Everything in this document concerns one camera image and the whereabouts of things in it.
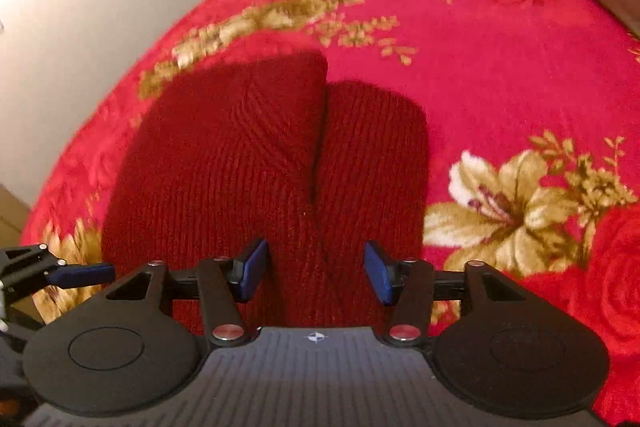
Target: blue gripper pad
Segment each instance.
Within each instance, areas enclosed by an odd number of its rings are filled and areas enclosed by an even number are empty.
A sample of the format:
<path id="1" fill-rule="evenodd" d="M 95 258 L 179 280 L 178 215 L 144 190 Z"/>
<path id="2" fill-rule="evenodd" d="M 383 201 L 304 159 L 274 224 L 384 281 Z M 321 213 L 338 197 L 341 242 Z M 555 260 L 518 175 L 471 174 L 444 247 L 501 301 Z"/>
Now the blue gripper pad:
<path id="1" fill-rule="evenodd" d="M 364 247 L 364 269 L 378 300 L 385 306 L 392 306 L 394 295 L 388 267 L 370 243 Z"/>
<path id="2" fill-rule="evenodd" d="M 265 240 L 260 241 L 249 258 L 244 261 L 242 280 L 239 282 L 239 294 L 242 302 L 249 302 L 260 284 L 260 280 L 267 270 L 269 245 Z"/>
<path id="3" fill-rule="evenodd" d="M 68 264 L 46 276 L 47 283 L 58 288 L 81 288 L 98 284 L 109 284 L 116 280 L 116 269 L 111 263 Z"/>

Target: screw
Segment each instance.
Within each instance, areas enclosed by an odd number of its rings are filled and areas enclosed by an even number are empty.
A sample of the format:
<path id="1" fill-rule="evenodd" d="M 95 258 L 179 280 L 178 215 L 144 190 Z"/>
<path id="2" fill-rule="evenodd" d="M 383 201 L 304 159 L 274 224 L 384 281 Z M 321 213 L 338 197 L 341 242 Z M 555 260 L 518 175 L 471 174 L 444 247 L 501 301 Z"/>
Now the screw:
<path id="1" fill-rule="evenodd" d="M 409 324 L 400 324 L 389 330 L 389 336 L 396 341 L 410 342 L 420 336 L 420 330 Z"/>
<path id="2" fill-rule="evenodd" d="M 244 328 L 237 324 L 223 324 L 214 328 L 211 334 L 219 341 L 236 341 L 244 335 Z"/>

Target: floral bedspread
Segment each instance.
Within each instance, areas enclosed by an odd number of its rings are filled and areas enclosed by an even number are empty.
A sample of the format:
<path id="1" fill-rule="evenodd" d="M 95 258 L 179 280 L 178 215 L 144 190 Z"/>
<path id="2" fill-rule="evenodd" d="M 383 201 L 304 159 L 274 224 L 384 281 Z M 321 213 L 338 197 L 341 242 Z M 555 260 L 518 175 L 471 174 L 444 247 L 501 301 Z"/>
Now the floral bedspread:
<path id="1" fill-rule="evenodd" d="M 262 30 L 323 48 L 330 82 L 359 78 L 424 108 L 425 259 L 487 261 L 594 328 L 612 360 L 596 411 L 640 420 L 640 41 L 594 0 L 206 0 L 76 134 L 23 243 L 100 259 L 111 189 L 145 112 L 182 70 L 235 60 L 226 47 Z M 36 301 L 51 320 L 94 290 Z M 457 313 L 439 303 L 433 322 Z"/>

